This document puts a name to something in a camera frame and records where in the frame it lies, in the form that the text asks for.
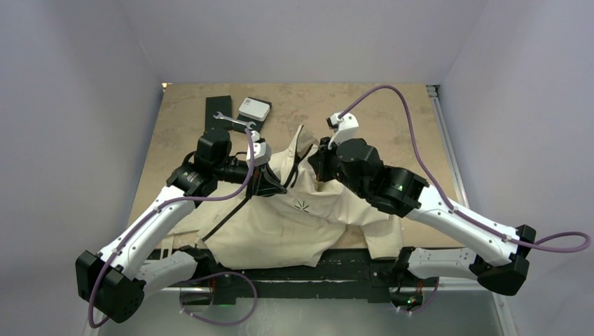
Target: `wrench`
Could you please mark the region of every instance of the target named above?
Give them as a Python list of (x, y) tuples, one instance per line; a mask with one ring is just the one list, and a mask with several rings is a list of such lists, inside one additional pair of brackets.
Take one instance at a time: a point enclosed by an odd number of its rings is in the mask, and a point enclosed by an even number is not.
[(251, 128), (252, 128), (253, 126), (255, 126), (255, 125), (256, 125), (256, 123), (255, 123), (255, 122), (253, 122), (253, 121), (248, 121), (248, 122), (245, 122), (245, 121), (241, 121), (241, 120), (237, 120), (237, 119), (229, 118), (229, 117), (227, 117), (227, 116), (224, 116), (224, 115), (223, 115), (221, 112), (219, 112), (219, 111), (217, 111), (217, 112), (216, 112), (216, 114), (213, 114), (212, 116), (213, 116), (215, 119), (219, 119), (219, 120), (227, 120), (227, 121), (231, 121), (232, 123), (235, 123), (235, 124), (244, 125), (244, 126), (245, 126), (245, 127), (248, 129), (248, 130), (251, 130)]

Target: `gray floor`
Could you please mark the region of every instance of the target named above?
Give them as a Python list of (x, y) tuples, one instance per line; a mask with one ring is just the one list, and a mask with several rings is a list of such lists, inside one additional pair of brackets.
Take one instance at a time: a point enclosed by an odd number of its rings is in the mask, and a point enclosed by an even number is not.
[[(390, 304), (365, 300), (260, 299), (254, 315), (243, 324), (216, 327), (179, 314), (178, 293), (161, 292), (125, 323), (107, 323), (100, 335), (503, 335), (492, 293), (466, 290), (436, 295), (430, 307), (410, 318), (396, 313)], [(233, 321), (249, 310), (251, 302), (239, 299), (236, 305), (208, 307), (200, 314)]]

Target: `white wall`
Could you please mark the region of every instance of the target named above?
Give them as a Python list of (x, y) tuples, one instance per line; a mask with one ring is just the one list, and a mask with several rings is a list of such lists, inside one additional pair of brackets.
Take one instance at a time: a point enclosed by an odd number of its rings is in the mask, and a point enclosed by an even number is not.
[[(471, 206), (540, 237), (594, 234), (592, 17), (591, 0), (489, 1), (440, 89)], [(592, 335), (594, 248), (529, 260), (520, 334)]]
[(123, 0), (165, 82), (441, 82), (487, 0)]
[(116, 0), (0, 3), (0, 330), (80, 335), (74, 261), (125, 227), (159, 81)]

